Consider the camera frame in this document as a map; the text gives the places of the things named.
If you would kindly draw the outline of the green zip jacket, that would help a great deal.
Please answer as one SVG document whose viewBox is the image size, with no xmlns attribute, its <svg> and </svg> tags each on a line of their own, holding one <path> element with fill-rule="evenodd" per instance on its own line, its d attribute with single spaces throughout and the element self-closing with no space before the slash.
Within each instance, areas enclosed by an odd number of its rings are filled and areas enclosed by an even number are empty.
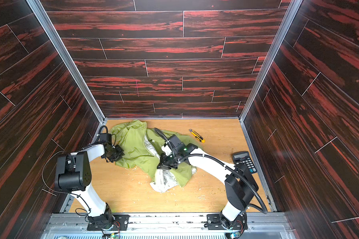
<svg viewBox="0 0 359 239">
<path fill-rule="evenodd" d="M 152 180 L 151 187 L 160 193 L 184 187 L 196 173 L 196 167 L 181 163 L 177 169 L 157 169 L 161 147 L 165 141 L 147 123 L 138 119 L 118 124 L 110 129 L 113 138 L 124 150 L 124 156 L 115 164 L 124 168 L 141 168 Z"/>
</svg>

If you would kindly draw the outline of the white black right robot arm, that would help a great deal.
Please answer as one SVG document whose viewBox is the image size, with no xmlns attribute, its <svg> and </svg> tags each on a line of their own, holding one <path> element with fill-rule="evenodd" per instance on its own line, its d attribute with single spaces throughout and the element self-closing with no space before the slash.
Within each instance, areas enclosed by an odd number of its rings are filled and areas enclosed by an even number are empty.
<svg viewBox="0 0 359 239">
<path fill-rule="evenodd" d="M 243 216 L 247 207 L 255 208 L 263 214 L 268 213 L 258 194 L 258 185 L 246 165 L 229 164 L 197 149 L 192 153 L 176 155 L 162 153 L 157 169 L 174 169 L 183 162 L 204 170 L 224 184 L 227 204 L 219 214 L 219 223 L 225 229 L 232 229 L 237 217 Z"/>
</svg>

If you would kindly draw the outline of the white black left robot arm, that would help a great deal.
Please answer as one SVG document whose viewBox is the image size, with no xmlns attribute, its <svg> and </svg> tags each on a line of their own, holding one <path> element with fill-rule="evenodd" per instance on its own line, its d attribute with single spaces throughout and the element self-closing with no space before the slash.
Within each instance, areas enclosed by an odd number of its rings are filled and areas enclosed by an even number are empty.
<svg viewBox="0 0 359 239">
<path fill-rule="evenodd" d="M 92 186 L 90 162 L 98 157 L 115 162 L 123 155 L 123 149 L 119 145 L 100 143 L 61 155 L 57 159 L 57 189 L 76 197 L 86 210 L 88 221 L 103 229 L 112 227 L 114 218 L 109 205 L 100 199 Z"/>
</svg>

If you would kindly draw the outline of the yellow black utility knife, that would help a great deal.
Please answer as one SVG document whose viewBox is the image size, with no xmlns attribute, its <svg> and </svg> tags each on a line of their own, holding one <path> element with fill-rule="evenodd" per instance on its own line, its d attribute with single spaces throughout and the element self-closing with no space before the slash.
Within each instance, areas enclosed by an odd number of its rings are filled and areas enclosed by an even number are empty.
<svg viewBox="0 0 359 239">
<path fill-rule="evenodd" d="M 195 130 L 189 129 L 190 133 L 200 142 L 205 143 L 204 138 L 198 134 Z"/>
</svg>

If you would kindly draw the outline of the black desk calculator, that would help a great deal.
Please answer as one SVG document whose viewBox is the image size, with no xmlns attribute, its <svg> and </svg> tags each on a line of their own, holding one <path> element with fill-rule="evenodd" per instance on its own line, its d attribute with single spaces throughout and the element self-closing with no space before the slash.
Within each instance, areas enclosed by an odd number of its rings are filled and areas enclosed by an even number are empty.
<svg viewBox="0 0 359 239">
<path fill-rule="evenodd" d="M 257 173 L 257 169 L 256 169 L 248 151 L 240 151 L 240 152 L 234 153 L 232 155 L 232 159 L 233 159 L 233 163 L 235 165 L 245 164 L 248 167 L 251 174 Z"/>
</svg>

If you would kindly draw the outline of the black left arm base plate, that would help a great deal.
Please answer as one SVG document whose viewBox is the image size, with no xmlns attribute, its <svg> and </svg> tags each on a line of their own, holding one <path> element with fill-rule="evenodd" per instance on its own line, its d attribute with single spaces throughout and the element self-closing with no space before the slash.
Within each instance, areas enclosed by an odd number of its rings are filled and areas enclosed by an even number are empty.
<svg viewBox="0 0 359 239">
<path fill-rule="evenodd" d="M 87 231 L 126 231 L 130 215 L 101 215 L 88 217 Z"/>
</svg>

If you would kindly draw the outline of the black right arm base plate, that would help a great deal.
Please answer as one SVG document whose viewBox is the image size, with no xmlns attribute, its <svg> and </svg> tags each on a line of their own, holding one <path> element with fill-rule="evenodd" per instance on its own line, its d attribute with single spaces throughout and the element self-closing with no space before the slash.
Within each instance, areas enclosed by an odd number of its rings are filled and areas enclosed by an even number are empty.
<svg viewBox="0 0 359 239">
<path fill-rule="evenodd" d="M 247 216 L 238 215 L 235 220 L 229 221 L 222 213 L 207 214 L 207 222 L 204 227 L 209 230 L 246 230 Z"/>
</svg>

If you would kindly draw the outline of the aluminium front rail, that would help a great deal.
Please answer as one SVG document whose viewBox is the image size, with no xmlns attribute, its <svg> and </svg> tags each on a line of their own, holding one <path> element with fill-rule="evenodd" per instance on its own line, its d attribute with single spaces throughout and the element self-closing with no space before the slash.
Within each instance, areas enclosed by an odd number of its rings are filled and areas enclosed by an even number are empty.
<svg viewBox="0 0 359 239">
<path fill-rule="evenodd" d="M 233 230 L 222 226 L 211 229 L 216 217 L 210 213 L 121 213 L 121 227 L 90 231 L 89 223 L 73 213 L 50 217 L 43 239 L 295 239 L 297 234 L 284 213 L 247 213 L 247 228 L 242 222 Z"/>
</svg>

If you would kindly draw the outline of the aluminium corner post left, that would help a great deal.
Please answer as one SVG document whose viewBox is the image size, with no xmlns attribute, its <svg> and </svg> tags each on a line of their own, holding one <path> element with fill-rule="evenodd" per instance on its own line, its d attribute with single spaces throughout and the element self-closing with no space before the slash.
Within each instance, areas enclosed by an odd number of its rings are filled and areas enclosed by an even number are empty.
<svg viewBox="0 0 359 239">
<path fill-rule="evenodd" d="M 42 3 L 36 0 L 26 0 L 26 2 L 31 8 L 34 15 L 36 16 L 39 23 L 41 24 L 42 28 L 46 32 L 48 38 L 50 39 L 51 43 L 55 47 L 56 51 L 58 52 L 65 66 L 69 70 L 71 76 L 73 77 L 74 81 L 78 85 L 85 99 L 89 103 L 99 123 L 104 124 L 104 122 L 106 121 L 105 115 L 103 114 L 93 94 L 91 93 L 89 87 L 87 86 L 77 66 L 75 65 L 61 37 L 59 36 L 57 30 L 55 29 L 44 7 L 42 6 Z"/>
</svg>

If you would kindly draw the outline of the aluminium corner post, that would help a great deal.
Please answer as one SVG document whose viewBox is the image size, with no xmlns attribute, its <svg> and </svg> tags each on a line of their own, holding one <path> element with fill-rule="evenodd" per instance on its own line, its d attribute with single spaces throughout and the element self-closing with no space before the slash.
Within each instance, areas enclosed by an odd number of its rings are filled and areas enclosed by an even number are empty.
<svg viewBox="0 0 359 239">
<path fill-rule="evenodd" d="M 106 121 L 105 115 L 103 114 L 93 94 L 91 93 L 89 87 L 87 86 L 77 66 L 75 65 L 61 37 L 59 36 L 57 30 L 55 29 L 44 7 L 42 6 L 42 3 L 36 0 L 26 0 L 26 2 L 31 8 L 34 15 L 36 16 L 39 23 L 41 24 L 42 28 L 46 32 L 48 38 L 50 39 L 51 43 L 55 47 L 56 51 L 58 52 L 65 66 L 69 70 L 71 76 L 73 77 L 74 81 L 78 85 L 85 99 L 89 103 L 99 123 L 104 124 L 104 122 Z"/>
<path fill-rule="evenodd" d="M 249 98 L 246 102 L 244 110 L 240 116 L 241 126 L 244 125 L 244 119 L 246 118 L 246 116 L 249 112 L 249 109 L 250 109 L 251 105 L 253 104 L 255 97 L 257 96 L 257 94 L 260 90 L 260 87 L 265 79 L 265 76 L 266 76 L 302 2 L 303 2 L 302 0 L 292 0 L 289 5 L 289 8 L 287 9 L 287 11 L 285 13 L 285 16 L 282 20 L 280 27 L 279 27 L 279 30 L 277 31 L 277 34 L 276 34 L 274 41 L 269 49 L 269 52 L 266 55 L 263 65 L 262 65 L 262 67 L 258 73 L 258 76 L 256 78 L 256 81 L 254 83 L 253 89 L 249 95 Z"/>
</svg>

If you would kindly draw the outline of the aluminium corner post right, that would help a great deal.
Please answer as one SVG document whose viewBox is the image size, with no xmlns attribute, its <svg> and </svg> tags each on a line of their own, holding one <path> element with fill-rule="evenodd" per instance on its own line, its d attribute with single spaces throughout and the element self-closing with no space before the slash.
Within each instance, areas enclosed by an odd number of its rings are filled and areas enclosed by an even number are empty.
<svg viewBox="0 0 359 239">
<path fill-rule="evenodd" d="M 279 27 L 279 30 L 277 31 L 277 34 L 276 34 L 274 41 L 269 49 L 269 52 L 266 55 L 263 65 L 262 65 L 262 67 L 258 73 L 258 76 L 256 78 L 256 81 L 254 83 L 253 89 L 249 95 L 249 98 L 246 102 L 244 110 L 240 116 L 241 126 L 244 125 L 244 119 L 246 118 L 246 116 L 249 112 L 249 109 L 250 109 L 251 105 L 253 104 L 255 97 L 257 96 L 257 94 L 260 90 L 260 87 L 265 79 L 265 76 L 266 76 L 302 2 L 303 2 L 302 0 L 292 0 L 289 5 L 289 8 L 287 9 L 287 11 L 285 13 L 285 16 L 282 20 L 280 27 Z"/>
</svg>

